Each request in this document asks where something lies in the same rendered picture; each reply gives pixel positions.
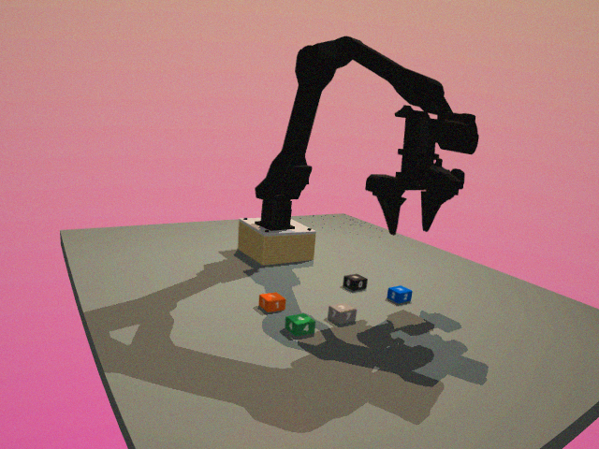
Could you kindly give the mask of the blue block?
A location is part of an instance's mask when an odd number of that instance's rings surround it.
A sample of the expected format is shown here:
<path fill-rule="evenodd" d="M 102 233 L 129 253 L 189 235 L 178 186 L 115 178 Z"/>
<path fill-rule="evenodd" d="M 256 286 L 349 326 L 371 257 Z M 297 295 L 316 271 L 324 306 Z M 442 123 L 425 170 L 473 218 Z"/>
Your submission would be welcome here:
<path fill-rule="evenodd" d="M 390 298 L 394 302 L 400 304 L 411 300 L 412 292 L 413 291 L 409 288 L 404 288 L 402 286 L 389 287 L 387 290 L 387 298 Z"/>

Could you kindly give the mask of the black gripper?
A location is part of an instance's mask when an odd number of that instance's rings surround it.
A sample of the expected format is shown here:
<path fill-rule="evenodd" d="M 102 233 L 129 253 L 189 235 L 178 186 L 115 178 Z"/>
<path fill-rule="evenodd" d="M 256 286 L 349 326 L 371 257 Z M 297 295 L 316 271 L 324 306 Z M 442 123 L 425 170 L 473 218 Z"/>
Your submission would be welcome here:
<path fill-rule="evenodd" d="M 424 182 L 415 184 L 414 176 L 423 157 L 430 157 L 430 163 L 433 163 L 433 160 L 439 158 L 439 154 L 435 153 L 435 148 L 403 144 L 403 149 L 398 149 L 398 155 L 402 155 L 402 172 L 396 172 L 395 177 L 387 174 L 371 174 L 366 180 L 365 190 L 377 196 L 389 234 L 393 236 L 398 229 L 400 207 L 407 200 L 402 197 L 405 190 L 426 190 L 421 191 L 421 220 L 423 231 L 429 232 L 435 214 L 443 203 L 453 197 L 434 194 Z"/>

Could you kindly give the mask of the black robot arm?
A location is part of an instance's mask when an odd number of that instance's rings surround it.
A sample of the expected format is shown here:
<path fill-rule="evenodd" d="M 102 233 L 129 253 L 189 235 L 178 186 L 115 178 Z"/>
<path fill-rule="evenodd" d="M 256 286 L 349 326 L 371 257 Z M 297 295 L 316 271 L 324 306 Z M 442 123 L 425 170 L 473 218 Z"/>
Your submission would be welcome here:
<path fill-rule="evenodd" d="M 374 74 L 387 80 L 410 105 L 395 113 L 405 118 L 403 144 L 473 154 L 479 135 L 475 115 L 458 114 L 451 110 L 444 97 L 442 84 L 416 71 L 405 68 L 380 52 L 351 36 L 338 37 L 298 52 L 295 73 L 299 84 L 283 148 L 270 164 L 266 177 L 255 187 L 256 198 L 262 200 L 261 220 L 256 225 L 270 231 L 295 229 L 290 224 L 290 199 L 299 199 L 309 184 L 312 167 L 307 166 L 305 153 L 314 126 L 315 114 L 322 91 L 331 82 L 337 68 L 356 61 Z M 428 113 L 437 115 L 431 119 Z M 423 157 L 414 176 L 415 184 L 428 186 L 438 196 L 454 197 L 463 189 L 464 172 L 442 167 L 443 159 L 430 163 Z"/>

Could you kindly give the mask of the green block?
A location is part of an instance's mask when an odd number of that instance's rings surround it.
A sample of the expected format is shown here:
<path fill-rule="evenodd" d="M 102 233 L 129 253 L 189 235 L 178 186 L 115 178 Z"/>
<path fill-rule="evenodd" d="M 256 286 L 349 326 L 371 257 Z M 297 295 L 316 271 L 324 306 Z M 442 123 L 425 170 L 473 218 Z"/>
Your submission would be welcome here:
<path fill-rule="evenodd" d="M 285 329 L 295 336 L 308 335 L 315 333 L 315 323 L 305 313 L 290 315 L 285 318 Z"/>

